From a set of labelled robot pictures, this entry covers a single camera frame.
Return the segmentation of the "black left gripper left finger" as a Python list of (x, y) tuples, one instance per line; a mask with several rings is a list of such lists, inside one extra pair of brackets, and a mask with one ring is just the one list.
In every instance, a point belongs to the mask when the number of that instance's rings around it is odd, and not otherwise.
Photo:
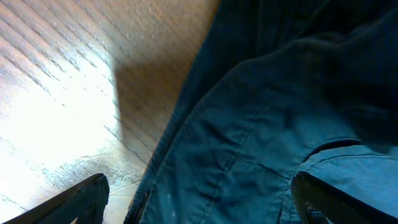
[(98, 173), (4, 224), (102, 224), (109, 184)]

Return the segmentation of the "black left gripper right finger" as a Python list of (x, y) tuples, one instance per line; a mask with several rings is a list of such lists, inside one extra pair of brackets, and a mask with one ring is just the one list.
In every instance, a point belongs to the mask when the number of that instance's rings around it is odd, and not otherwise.
[(292, 198), (304, 224), (397, 224), (388, 215), (336, 187), (300, 171), (292, 179)]

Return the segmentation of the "dark blue denim shorts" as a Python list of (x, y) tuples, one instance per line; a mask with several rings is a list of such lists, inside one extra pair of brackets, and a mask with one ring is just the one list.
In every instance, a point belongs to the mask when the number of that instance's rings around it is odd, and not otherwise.
[(222, 1), (126, 223), (298, 223), (305, 171), (397, 215), (397, 2)]

